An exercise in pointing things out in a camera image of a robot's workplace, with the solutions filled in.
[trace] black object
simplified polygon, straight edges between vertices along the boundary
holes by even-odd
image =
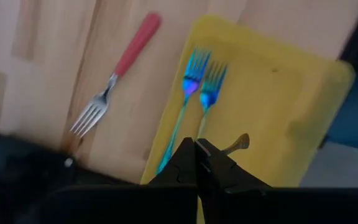
[[[0,223],[195,223],[197,195],[206,223],[358,223],[358,189],[276,189],[205,139],[185,138],[159,175],[136,185],[0,136]]]

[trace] fork handle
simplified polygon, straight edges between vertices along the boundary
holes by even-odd
[[[152,38],[161,24],[161,16],[155,12],[149,13],[143,20],[142,25],[131,40],[120,61],[118,62],[114,73],[118,76],[124,75],[128,68],[134,63],[140,51]]]

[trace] fork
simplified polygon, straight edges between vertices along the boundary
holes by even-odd
[[[70,131],[81,138],[101,119],[109,107],[109,99],[112,88],[119,77],[123,76],[134,63],[140,51],[155,34],[161,23],[161,17],[157,13],[149,13],[142,25],[125,50],[114,72],[109,78],[104,91],[97,94],[82,111]]]
[[[219,92],[222,87],[224,77],[226,76],[227,65],[219,62],[212,62],[208,67],[203,87],[201,87],[200,102],[203,107],[204,115],[198,129],[197,137],[203,135],[206,118],[209,109],[218,100]]]
[[[165,165],[167,165],[168,161],[172,157],[172,151],[175,145],[175,138],[179,130],[180,123],[183,119],[183,115],[185,114],[188,100],[190,96],[198,90],[200,83],[203,79],[210,56],[211,51],[198,49],[196,47],[187,63],[187,68],[185,71],[185,76],[183,77],[182,84],[185,99],[183,100],[183,106],[181,107],[177,123],[175,125],[175,128],[173,129],[168,146],[162,157],[160,165],[158,166],[157,174],[159,174],[164,169]]]

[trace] fork neck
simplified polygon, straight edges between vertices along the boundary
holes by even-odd
[[[109,97],[110,96],[110,92],[112,90],[112,88],[116,85],[117,83],[117,79],[118,79],[118,75],[116,75],[115,73],[113,73],[110,78],[109,78],[109,82],[106,86],[106,89],[103,92],[103,96],[104,97]]]

